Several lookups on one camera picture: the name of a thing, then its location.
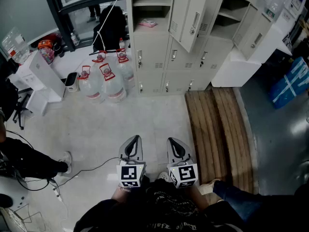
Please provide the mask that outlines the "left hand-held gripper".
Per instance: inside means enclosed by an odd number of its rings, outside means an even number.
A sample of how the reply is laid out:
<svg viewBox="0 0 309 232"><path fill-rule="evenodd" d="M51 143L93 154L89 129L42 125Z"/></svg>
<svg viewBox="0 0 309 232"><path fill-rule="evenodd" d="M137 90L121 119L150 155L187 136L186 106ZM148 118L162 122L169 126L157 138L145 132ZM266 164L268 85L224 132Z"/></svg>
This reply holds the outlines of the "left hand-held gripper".
<svg viewBox="0 0 309 232"><path fill-rule="evenodd" d="M142 141L139 135L127 139L120 147L116 166L120 187L137 188L145 175Z"/></svg>

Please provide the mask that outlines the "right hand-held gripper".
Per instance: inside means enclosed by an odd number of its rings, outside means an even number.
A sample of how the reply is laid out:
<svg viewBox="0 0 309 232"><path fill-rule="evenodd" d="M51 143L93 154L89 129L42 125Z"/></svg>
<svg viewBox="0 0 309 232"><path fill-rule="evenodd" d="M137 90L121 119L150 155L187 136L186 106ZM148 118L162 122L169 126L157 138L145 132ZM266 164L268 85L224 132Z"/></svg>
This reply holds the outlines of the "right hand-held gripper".
<svg viewBox="0 0 309 232"><path fill-rule="evenodd" d="M175 188L193 186L198 181L197 164L194 163L190 147L176 138L168 138L167 165L169 177Z"/></svg>

